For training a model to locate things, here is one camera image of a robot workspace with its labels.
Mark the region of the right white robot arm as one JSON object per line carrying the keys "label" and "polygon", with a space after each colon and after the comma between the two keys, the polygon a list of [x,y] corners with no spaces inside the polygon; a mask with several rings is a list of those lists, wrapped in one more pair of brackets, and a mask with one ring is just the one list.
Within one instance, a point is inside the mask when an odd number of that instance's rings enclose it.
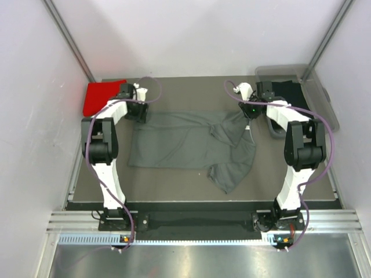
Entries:
{"label": "right white robot arm", "polygon": [[257,83],[256,90],[243,82],[233,91],[241,96],[238,105],[247,118],[264,114],[285,132],[283,154],[288,167],[283,186],[269,213],[253,215],[254,227],[261,232],[291,227],[302,220],[301,198],[306,182],[326,158],[325,125],[293,109],[275,94],[270,82]]}

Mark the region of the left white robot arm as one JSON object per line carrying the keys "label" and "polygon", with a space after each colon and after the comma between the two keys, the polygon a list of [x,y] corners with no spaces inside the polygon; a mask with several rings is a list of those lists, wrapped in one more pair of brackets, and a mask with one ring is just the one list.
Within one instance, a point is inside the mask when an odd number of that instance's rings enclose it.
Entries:
{"label": "left white robot arm", "polygon": [[145,122],[149,108],[146,93],[146,88],[126,80],[88,84],[82,110],[81,148],[103,193],[103,208],[97,210],[100,231],[128,231],[132,227],[118,178],[115,126],[121,119]]}

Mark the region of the grey t shirt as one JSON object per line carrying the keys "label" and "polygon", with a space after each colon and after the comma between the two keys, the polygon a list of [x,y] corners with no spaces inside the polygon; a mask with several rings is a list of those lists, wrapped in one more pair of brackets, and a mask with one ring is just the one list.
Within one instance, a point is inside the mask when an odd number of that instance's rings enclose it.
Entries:
{"label": "grey t shirt", "polygon": [[231,193],[252,169],[256,144],[238,111],[166,111],[133,128],[128,166],[207,170]]}

